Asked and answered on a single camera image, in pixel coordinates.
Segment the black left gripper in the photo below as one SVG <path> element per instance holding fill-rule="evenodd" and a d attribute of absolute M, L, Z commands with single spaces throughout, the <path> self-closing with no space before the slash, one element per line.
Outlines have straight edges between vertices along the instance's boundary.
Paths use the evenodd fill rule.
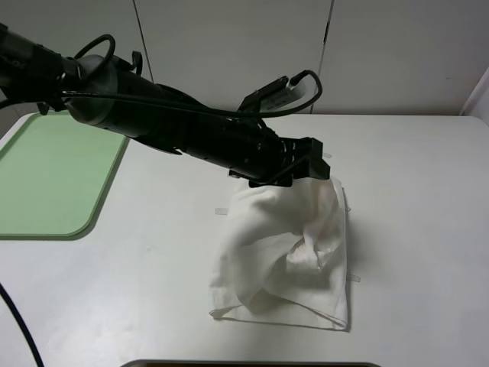
<path fill-rule="evenodd" d="M 225 167 L 250 188 L 292 187 L 293 179 L 330 179 L 323 144 L 315 138 L 283 138 L 257 119 L 225 120 Z"/>

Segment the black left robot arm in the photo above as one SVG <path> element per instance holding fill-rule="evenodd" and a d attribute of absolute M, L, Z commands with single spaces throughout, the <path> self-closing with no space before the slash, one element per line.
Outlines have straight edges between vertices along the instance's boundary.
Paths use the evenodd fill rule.
<path fill-rule="evenodd" d="M 329 179 L 320 141 L 282 138 L 265 123 L 310 106 L 300 84 L 315 78 L 313 71 L 274 80 L 246 96 L 236 111 L 227 111 L 146 80 L 142 67 L 137 51 L 131 61 L 117 57 L 109 34 L 64 57 L 1 28 L 2 107 L 30 103 L 42 115 L 66 111 L 85 125 L 226 168 L 251 187 Z"/>

